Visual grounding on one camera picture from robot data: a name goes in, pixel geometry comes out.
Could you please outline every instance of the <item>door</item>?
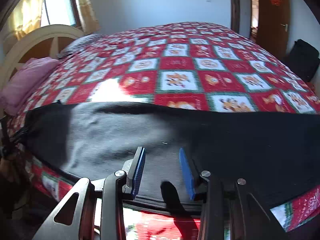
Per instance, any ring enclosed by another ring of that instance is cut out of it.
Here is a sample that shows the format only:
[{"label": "door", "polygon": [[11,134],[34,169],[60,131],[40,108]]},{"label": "door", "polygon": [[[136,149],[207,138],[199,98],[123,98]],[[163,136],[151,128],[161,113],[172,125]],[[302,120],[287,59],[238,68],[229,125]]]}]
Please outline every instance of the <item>door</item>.
[{"label": "door", "polygon": [[280,60],[287,49],[289,21],[289,0],[259,0],[256,43]]},{"label": "door", "polygon": [[231,0],[231,30],[239,33],[240,28],[240,0]]}]

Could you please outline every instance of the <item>cream headboard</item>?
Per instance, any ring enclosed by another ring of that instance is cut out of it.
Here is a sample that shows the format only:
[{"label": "cream headboard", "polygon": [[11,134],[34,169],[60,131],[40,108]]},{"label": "cream headboard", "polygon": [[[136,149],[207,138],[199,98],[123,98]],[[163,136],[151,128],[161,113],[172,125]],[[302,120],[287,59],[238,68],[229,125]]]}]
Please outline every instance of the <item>cream headboard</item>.
[{"label": "cream headboard", "polygon": [[23,37],[8,52],[0,66],[0,91],[30,58],[57,58],[62,49],[83,35],[81,30],[72,26],[55,24],[36,29]]}]

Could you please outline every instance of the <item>pillow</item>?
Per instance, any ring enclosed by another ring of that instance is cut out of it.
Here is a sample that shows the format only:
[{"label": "pillow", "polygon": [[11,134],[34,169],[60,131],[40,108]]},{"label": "pillow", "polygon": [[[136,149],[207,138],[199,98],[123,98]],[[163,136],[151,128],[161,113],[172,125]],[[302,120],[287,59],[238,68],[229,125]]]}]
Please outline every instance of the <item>pillow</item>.
[{"label": "pillow", "polygon": [[0,106],[10,115],[16,115],[28,97],[48,78],[59,65],[50,57],[28,61],[11,78],[0,93]]},{"label": "pillow", "polygon": [[21,69],[27,69],[27,68],[29,68],[30,66],[32,66],[31,62],[34,61],[34,60],[36,60],[36,58],[34,58],[34,57],[32,57],[31,59],[29,59],[29,60],[23,65],[23,67],[22,67]]},{"label": "pillow", "polygon": [[68,46],[66,46],[60,53],[57,55],[58,58],[63,58],[77,51],[81,50],[85,46],[90,43],[97,41],[103,36],[103,34],[90,34],[84,37],[81,37],[73,42],[71,42]]}]

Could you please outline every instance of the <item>black bag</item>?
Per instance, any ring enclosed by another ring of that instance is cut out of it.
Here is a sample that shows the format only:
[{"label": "black bag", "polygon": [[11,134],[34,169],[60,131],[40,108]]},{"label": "black bag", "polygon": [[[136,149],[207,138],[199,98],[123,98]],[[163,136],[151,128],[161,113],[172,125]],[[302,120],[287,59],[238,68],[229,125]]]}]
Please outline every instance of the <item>black bag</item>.
[{"label": "black bag", "polygon": [[297,40],[289,55],[282,63],[291,69],[304,82],[310,82],[320,64],[319,52],[309,43]]}]

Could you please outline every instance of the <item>white wall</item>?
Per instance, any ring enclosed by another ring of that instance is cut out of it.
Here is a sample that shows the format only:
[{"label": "white wall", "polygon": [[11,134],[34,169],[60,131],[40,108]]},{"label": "white wall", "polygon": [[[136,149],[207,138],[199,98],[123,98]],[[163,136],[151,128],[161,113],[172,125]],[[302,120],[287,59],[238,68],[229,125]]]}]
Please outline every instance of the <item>white wall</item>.
[{"label": "white wall", "polygon": [[230,0],[91,0],[100,33],[174,22],[203,21],[230,27]]},{"label": "white wall", "polygon": [[249,38],[251,27],[251,0],[240,0],[239,34]]},{"label": "white wall", "polygon": [[[320,24],[304,0],[290,0],[291,20],[289,24],[289,39],[287,52],[290,52],[294,42],[302,39],[320,52]],[[320,69],[318,69],[313,83],[316,94],[320,97]]]}]

